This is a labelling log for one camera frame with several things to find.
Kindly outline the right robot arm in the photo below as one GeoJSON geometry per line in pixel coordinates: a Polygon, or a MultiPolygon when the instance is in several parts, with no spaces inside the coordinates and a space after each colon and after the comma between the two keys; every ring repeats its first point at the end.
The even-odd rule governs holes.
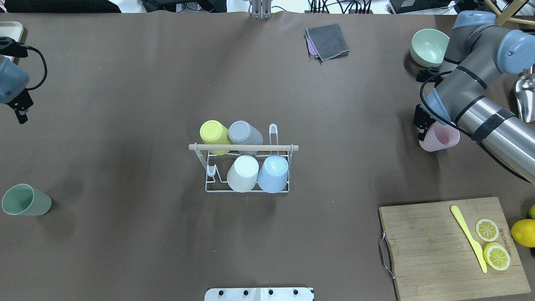
{"type": "Polygon", "coordinates": [[[483,95],[501,74],[519,74],[533,64],[534,36],[496,25],[491,12],[460,12],[436,85],[415,109],[418,139],[434,122],[451,126],[510,173],[533,183],[534,128],[483,95]]]}

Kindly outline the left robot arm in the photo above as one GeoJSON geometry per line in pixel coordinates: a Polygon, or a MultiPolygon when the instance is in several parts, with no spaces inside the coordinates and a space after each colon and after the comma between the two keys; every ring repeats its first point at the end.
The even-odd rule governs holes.
{"type": "Polygon", "coordinates": [[[2,36],[0,38],[0,44],[0,102],[12,108],[15,111],[18,122],[24,124],[28,121],[28,117],[26,116],[27,110],[34,104],[29,91],[39,88],[46,80],[48,74],[46,60],[40,50],[25,45],[23,42],[17,42],[13,38],[2,36]],[[38,53],[44,66],[42,80],[31,88],[26,87],[29,82],[28,73],[13,63],[13,61],[4,57],[6,55],[25,58],[28,57],[28,50],[38,53]]]}

